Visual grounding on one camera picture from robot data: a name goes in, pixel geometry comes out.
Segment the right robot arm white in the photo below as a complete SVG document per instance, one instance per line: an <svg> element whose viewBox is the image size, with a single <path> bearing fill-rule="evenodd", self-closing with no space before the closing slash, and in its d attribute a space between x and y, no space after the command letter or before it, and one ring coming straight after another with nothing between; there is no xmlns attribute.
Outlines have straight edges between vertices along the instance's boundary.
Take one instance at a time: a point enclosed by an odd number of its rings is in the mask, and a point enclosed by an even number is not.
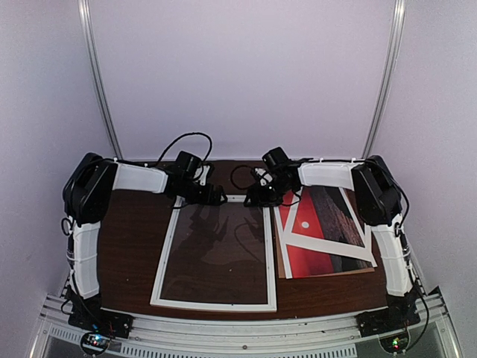
<svg viewBox="0 0 477 358"><path fill-rule="evenodd" d="M244 206L277 207L288 190L297 193L304 186L341 184L354 191L359 217L375 234L387 293L403 297L413 289L409 248L402 229L407 216L401 206L405 193L381 156L361 160L291 160L285 155L275 159L269 152L263 160L268 168L261 174L252 169L256 182L247 188Z"/></svg>

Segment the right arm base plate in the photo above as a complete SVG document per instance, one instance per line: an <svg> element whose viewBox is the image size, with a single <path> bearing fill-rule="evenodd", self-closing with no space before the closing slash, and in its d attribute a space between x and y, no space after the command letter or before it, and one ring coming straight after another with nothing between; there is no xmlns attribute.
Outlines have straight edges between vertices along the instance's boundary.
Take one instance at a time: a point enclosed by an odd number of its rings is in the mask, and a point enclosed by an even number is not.
<svg viewBox="0 0 477 358"><path fill-rule="evenodd" d="M420 323L416 305L418 296L415 292L402 297L387 295L386 298L388 305L385 308L365 311L356 316L361 337L403 330Z"/></svg>

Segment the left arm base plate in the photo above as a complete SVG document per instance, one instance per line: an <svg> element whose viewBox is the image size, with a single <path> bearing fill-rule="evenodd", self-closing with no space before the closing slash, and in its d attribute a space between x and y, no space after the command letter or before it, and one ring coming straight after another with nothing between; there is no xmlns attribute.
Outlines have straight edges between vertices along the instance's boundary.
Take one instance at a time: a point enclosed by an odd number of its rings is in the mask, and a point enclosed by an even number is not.
<svg viewBox="0 0 477 358"><path fill-rule="evenodd" d="M129 338L133 316L102 309L100 294L91 298L81 298L72 286L68 285L66 303L68 302L72 303L72 311L68 317L69 325L99 332L112 338Z"/></svg>

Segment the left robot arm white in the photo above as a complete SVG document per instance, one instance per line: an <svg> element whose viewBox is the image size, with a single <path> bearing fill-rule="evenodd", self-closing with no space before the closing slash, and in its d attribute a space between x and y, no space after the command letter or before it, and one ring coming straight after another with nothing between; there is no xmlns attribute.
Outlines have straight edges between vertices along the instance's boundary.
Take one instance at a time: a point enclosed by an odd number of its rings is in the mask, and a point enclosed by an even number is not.
<svg viewBox="0 0 477 358"><path fill-rule="evenodd" d="M68 260L74 292L82 299L100 293L98 235L113 191L150 192L181 198L184 204L220 206L227 196L222 186L207 181L211 171L211 166L184 151L165 168L86 154L63 188L66 218L71 222Z"/></svg>

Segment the clear acrylic sheet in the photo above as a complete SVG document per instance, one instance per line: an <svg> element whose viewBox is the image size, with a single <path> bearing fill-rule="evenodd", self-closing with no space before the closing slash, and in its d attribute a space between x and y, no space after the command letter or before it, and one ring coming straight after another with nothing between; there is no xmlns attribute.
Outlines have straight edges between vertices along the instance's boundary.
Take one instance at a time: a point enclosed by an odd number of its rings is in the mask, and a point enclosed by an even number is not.
<svg viewBox="0 0 477 358"><path fill-rule="evenodd" d="M201 304L267 304L262 210L241 202L180 209L160 298Z"/></svg>

